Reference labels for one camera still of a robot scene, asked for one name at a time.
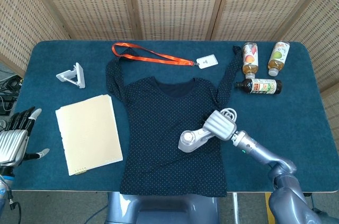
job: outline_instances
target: notebook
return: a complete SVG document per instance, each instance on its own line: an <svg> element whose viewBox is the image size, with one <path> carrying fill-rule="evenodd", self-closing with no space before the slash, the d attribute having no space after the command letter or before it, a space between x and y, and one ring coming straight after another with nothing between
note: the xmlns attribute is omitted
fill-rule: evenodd
<svg viewBox="0 0 339 224"><path fill-rule="evenodd" d="M69 175L122 160L109 95L63 106L56 115Z"/></svg>

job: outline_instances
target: table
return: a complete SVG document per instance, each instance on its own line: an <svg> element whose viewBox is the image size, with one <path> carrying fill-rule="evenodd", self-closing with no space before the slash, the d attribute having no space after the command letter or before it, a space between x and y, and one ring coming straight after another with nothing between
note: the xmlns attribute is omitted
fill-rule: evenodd
<svg viewBox="0 0 339 224"><path fill-rule="evenodd" d="M107 94L105 67L114 58L115 41L43 41L33 52L25 75L16 110L31 106L42 108L33 128L28 152L50 148L41 160L23 163L15 170L15 190L119 191L129 146L129 127L123 104L113 97L120 144L124 160L68 176L66 160L55 110L61 106ZM154 75L164 83L186 82L202 77L218 85L230 62L235 41L131 41L150 50L188 59L214 54L219 65L206 69L197 66L170 66L141 61L124 61L125 84ZM274 42L258 42L257 78L271 78L267 62ZM55 75L83 67L86 88L60 82ZM236 81L244 75L237 73ZM307 49L292 42L284 69L276 79L283 82L279 95L246 94L234 89L228 107L238 113L238 130L246 130L274 153L292 160L298 167L296 177L305 192L330 192L339 188L339 158L316 84ZM269 167L222 142L222 157L229 192L272 191L267 178Z"/></svg>

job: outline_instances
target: juice bottle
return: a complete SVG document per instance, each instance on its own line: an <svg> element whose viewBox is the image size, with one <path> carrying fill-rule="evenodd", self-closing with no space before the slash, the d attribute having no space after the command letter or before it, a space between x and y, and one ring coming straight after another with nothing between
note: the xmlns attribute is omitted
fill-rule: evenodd
<svg viewBox="0 0 339 224"><path fill-rule="evenodd" d="M258 71L258 46L256 43L247 42L243 47L243 73L246 78L255 78Z"/></svg>
<svg viewBox="0 0 339 224"><path fill-rule="evenodd" d="M279 94L282 83L280 80L248 78L235 83L235 88L240 88L245 93Z"/></svg>
<svg viewBox="0 0 339 224"><path fill-rule="evenodd" d="M284 67L288 50L290 49L290 43L279 41L275 44L271 58L269 60L268 68L269 75L275 77L279 71Z"/></svg>

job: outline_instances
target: lanyard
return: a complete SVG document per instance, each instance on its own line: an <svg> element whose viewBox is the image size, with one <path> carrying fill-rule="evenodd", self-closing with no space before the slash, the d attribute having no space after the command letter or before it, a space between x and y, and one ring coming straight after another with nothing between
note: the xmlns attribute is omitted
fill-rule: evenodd
<svg viewBox="0 0 339 224"><path fill-rule="evenodd" d="M124 53L122 55L118 54L118 52L115 50L115 47L119 46L119 47L128 47L128 48L138 48L138 49L142 49L142 50L146 50L148 52L151 52L157 56L161 56L164 58L169 59L168 60L162 60L162 59L155 59L155 58L148 58L148 57L142 57L142 56L133 56L130 55L128 53ZM138 60L138 61L148 61L148 62L158 62L160 64L172 64L172 65L186 65L186 66L194 66L194 65L198 65L196 62L194 61L190 61L190 60L186 60L186 59L182 59L179 57L174 57L174 56L169 56L169 55L165 55L163 53L156 53L154 51L148 50L146 48L143 48L141 46L138 46L136 44L132 44L132 43L126 43L126 42L117 42L115 44L113 44L112 46L112 51L116 56L119 57L125 57L127 59L131 59L131 60Z"/></svg>

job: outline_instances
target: white badge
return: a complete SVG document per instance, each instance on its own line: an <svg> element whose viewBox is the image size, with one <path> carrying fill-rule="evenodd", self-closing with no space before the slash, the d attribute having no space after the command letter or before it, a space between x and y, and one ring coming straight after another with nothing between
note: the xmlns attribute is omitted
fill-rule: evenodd
<svg viewBox="0 0 339 224"><path fill-rule="evenodd" d="M218 61L214 55L204 56L197 59L197 63L199 68L205 69L207 67L211 67L213 65L217 65Z"/></svg>

